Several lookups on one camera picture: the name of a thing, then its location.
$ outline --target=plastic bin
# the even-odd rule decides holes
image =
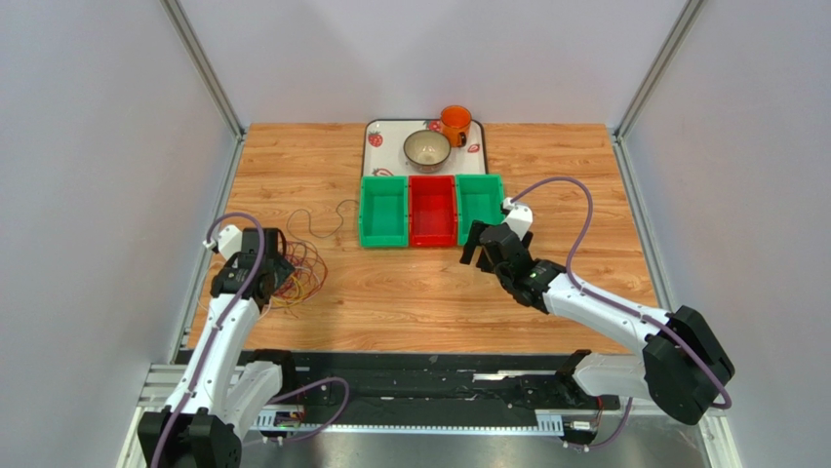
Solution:
[[[407,178],[361,179],[358,239],[361,247],[406,247],[408,234]]]
[[[455,246],[458,225],[452,175],[410,176],[410,246]]]
[[[458,244],[467,242],[474,220],[487,224],[499,224],[505,220],[502,200],[505,190],[500,175],[457,175],[455,177],[458,199]]]

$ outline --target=orange mug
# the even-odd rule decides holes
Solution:
[[[470,111],[460,105],[450,105],[442,111],[442,134],[448,138],[451,146],[461,148],[467,144],[470,130]]]

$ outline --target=strawberry print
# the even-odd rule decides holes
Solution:
[[[424,127],[426,127],[427,130],[432,130],[433,132],[442,131],[442,124],[438,120],[425,120]]]
[[[367,136],[367,141],[372,146],[378,148],[383,144],[383,136],[380,135],[380,132],[370,132],[369,136]]]

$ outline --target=red plastic container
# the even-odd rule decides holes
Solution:
[[[455,246],[458,213],[452,175],[410,176],[410,247]]]

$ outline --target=wooden tabletop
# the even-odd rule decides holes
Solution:
[[[505,194],[547,176],[574,176],[588,185],[594,220],[574,260],[583,279],[655,305],[607,130],[602,125],[485,124],[491,174]],[[358,199],[365,124],[253,125],[227,210],[248,212],[263,226],[286,228],[297,209],[312,212],[317,233],[335,229],[344,199]],[[543,186],[524,200],[534,210],[534,257],[564,263],[585,219],[582,192],[566,183]],[[358,245],[357,206],[341,207],[346,222],[332,237],[308,235],[297,214],[292,231],[312,240],[330,268],[322,291],[291,310],[272,310],[246,348],[328,351],[571,353],[577,348],[626,352],[575,322],[520,306],[494,275],[458,263],[461,248],[366,250]],[[233,220],[238,226],[244,220]],[[218,270],[214,265],[212,274]],[[202,304],[207,304],[208,284]],[[189,338],[205,323],[200,309]]]

